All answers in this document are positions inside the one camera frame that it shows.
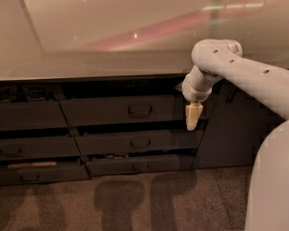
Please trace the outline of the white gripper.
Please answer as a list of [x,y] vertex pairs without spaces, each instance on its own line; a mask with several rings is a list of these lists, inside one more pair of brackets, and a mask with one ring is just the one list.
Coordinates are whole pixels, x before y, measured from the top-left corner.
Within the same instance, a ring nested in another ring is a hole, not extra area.
[[184,98],[190,102],[185,107],[186,126],[188,131],[193,131],[197,127],[197,122],[203,110],[201,102],[204,102],[209,97],[212,89],[197,90],[191,85],[189,75],[185,77],[182,83],[177,84],[175,89],[181,91]]

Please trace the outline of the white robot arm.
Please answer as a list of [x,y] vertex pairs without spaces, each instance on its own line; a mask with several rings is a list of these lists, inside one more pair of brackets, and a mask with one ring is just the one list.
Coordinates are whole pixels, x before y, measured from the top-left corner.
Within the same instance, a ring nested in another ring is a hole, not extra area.
[[289,231],[289,70],[245,59],[233,39],[204,39],[181,91],[186,126],[196,128],[202,103],[226,79],[284,119],[262,142],[252,169],[245,231]]

